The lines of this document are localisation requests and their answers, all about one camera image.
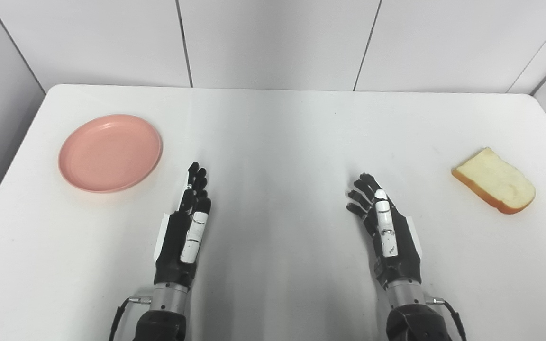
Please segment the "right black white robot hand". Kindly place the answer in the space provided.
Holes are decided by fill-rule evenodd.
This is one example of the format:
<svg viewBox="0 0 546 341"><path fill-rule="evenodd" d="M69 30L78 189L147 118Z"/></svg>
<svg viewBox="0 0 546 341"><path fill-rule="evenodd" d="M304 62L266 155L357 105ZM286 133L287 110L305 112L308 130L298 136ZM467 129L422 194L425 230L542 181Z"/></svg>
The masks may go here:
<svg viewBox="0 0 546 341"><path fill-rule="evenodd" d="M346 208L361 220L372 239L377 281L384 289L396 280L421 284L421 258L408 219L371 174L360 174L353 186Z"/></svg>

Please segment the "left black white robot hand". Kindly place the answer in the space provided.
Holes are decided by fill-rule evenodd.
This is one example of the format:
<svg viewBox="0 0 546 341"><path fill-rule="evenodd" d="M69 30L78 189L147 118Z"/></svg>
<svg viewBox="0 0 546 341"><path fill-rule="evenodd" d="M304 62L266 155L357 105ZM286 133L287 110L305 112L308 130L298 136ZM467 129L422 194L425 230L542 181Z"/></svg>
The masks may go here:
<svg viewBox="0 0 546 341"><path fill-rule="evenodd" d="M207 183L206 169L193 162L179 207L169 216L161 248L156 252L154 284L175 283L191 288L212 206Z"/></svg>

